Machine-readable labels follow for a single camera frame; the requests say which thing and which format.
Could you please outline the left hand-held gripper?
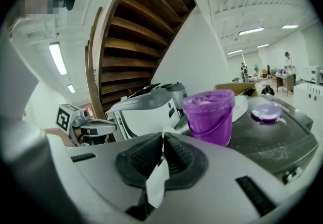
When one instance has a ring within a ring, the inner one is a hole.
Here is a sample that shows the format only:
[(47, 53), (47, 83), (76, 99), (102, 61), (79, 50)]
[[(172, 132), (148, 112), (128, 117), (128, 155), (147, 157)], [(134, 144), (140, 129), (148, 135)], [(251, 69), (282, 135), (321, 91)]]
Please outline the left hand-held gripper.
[[(88, 111), (69, 103), (59, 105), (56, 126), (69, 137), (76, 147), (104, 144), (106, 143), (106, 134), (111, 134), (117, 129), (115, 123), (93, 119)], [(74, 136), (73, 129), (77, 127), (82, 132), (81, 143), (78, 143)]]

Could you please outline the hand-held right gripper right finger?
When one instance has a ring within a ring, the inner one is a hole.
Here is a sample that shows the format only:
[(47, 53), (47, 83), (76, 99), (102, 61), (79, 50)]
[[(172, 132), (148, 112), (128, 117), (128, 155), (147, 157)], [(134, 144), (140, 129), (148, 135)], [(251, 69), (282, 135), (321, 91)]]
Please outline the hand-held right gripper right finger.
[(163, 200), (166, 223), (250, 223), (260, 214), (236, 181), (249, 177), (275, 207), (289, 192), (271, 173), (242, 154), (227, 148), (178, 135), (206, 155), (208, 168), (191, 188), (167, 191)]

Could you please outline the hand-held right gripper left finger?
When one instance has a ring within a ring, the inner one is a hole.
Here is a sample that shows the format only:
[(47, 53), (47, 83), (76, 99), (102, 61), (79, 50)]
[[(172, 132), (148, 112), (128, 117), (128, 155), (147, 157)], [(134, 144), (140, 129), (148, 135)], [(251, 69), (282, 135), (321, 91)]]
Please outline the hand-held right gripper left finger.
[(163, 223), (148, 202), (147, 180), (161, 158), (160, 133), (69, 148), (64, 180), (84, 223)]

